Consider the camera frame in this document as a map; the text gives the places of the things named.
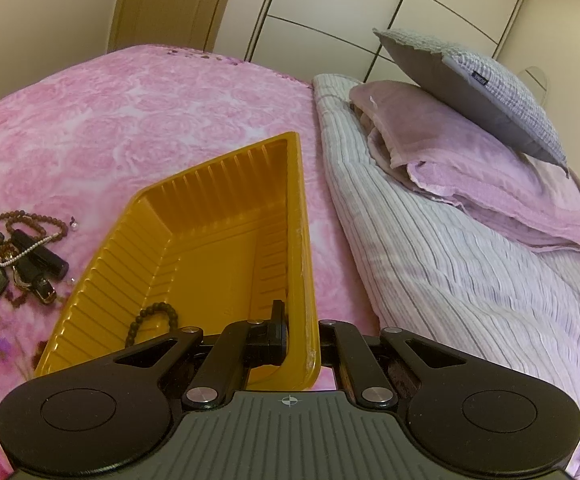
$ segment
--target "pink rose pattern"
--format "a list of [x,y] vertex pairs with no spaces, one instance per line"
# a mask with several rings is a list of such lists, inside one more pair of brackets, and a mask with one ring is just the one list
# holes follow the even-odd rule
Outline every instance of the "pink rose pattern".
[[[0,299],[0,401],[32,377],[44,341],[130,197],[204,160],[282,132],[301,135],[320,318],[377,333],[327,189],[310,85],[195,50],[136,46],[50,76],[0,101],[0,212],[79,224],[52,249],[70,262],[61,301]],[[12,289],[14,296],[19,292]],[[324,373],[316,388],[332,387]],[[10,466],[0,449],[0,480]]]

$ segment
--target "yellow plastic tray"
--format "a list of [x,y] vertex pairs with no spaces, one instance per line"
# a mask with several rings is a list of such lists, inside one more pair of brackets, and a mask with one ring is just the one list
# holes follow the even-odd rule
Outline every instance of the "yellow plastic tray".
[[[41,357],[45,375],[117,351],[138,311],[172,304],[179,326],[220,333],[236,320],[288,315],[280,367],[248,387],[301,390],[316,380],[319,336],[297,133],[257,142],[141,190],[78,282]],[[167,332],[147,319],[137,342]]]

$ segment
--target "pink blanket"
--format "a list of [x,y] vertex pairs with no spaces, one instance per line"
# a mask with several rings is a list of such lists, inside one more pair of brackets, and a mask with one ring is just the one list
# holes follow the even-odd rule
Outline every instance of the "pink blanket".
[[367,116],[375,160],[408,189],[532,251],[580,251],[576,175],[513,152],[419,87],[377,81],[354,87],[350,99]]
[[[137,46],[57,73],[0,101],[0,212],[78,221],[52,249],[70,263],[60,301],[0,298],[0,401],[35,362],[92,254],[133,193],[241,146],[301,136],[317,308],[376,333],[323,173],[308,84],[234,59]],[[0,480],[10,472],[0,450]]]

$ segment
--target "folded pink towel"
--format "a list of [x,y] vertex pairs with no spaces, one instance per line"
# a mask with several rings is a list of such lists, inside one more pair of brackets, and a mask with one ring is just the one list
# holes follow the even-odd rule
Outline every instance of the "folded pink towel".
[[376,81],[353,88],[350,99],[367,116],[372,156],[408,189],[532,251],[580,251],[580,180],[572,172],[514,152],[417,86]]

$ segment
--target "pillow label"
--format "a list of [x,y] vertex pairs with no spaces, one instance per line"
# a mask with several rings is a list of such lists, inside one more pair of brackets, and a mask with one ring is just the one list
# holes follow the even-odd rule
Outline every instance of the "pillow label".
[[484,78],[484,76],[482,76],[479,72],[477,72],[476,70],[472,71],[472,77],[475,78],[479,83],[481,83],[483,86],[486,86],[488,84],[489,79]]

